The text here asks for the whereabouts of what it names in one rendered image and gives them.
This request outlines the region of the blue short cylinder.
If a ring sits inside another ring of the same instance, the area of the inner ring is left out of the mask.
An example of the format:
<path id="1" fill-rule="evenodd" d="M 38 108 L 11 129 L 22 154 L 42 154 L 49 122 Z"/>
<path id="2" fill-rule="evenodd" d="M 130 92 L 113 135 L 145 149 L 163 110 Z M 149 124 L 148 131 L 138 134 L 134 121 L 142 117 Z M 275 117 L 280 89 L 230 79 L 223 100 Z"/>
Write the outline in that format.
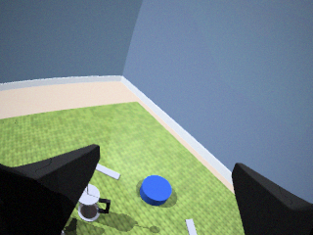
<path id="1" fill-rule="evenodd" d="M 160 176 L 146 177 L 140 188 L 141 199 L 149 205 L 164 205 L 171 196 L 171 185 L 168 180 Z"/>

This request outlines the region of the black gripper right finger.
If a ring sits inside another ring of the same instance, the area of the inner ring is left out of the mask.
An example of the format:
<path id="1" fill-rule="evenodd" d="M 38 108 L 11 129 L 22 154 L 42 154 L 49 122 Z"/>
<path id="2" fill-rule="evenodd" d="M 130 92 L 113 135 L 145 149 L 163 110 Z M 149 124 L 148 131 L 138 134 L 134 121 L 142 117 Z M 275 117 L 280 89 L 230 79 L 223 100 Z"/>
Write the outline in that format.
<path id="1" fill-rule="evenodd" d="M 313 235 L 313 204 L 249 165 L 235 164 L 231 176 L 246 235 Z"/>

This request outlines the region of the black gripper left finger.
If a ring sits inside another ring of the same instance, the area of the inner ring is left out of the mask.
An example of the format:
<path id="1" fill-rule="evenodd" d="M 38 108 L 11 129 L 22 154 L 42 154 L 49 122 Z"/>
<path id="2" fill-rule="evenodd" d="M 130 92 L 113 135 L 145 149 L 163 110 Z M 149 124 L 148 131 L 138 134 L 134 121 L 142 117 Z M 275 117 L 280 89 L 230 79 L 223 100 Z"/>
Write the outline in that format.
<path id="1" fill-rule="evenodd" d="M 101 146 L 91 144 L 32 164 L 0 164 L 0 205 L 21 235 L 62 235 L 100 159 Z"/>

